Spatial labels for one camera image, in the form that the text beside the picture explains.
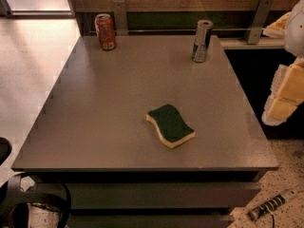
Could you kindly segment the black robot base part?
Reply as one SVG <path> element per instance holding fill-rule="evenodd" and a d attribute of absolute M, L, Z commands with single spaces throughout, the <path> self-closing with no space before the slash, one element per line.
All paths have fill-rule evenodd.
<path fill-rule="evenodd" d="M 0 188 L 1 228 L 66 228 L 71 196 L 62 182 L 21 187 L 29 174 L 17 174 Z"/>

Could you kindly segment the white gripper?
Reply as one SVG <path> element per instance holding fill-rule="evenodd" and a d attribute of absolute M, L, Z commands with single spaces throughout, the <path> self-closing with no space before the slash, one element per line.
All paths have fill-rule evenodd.
<path fill-rule="evenodd" d="M 262 34 L 270 38 L 284 37 L 285 49 L 298 57 L 289 66 L 278 67 L 264 106 L 261 120 L 277 126 L 285 123 L 304 102 L 304 0 L 267 26 Z"/>

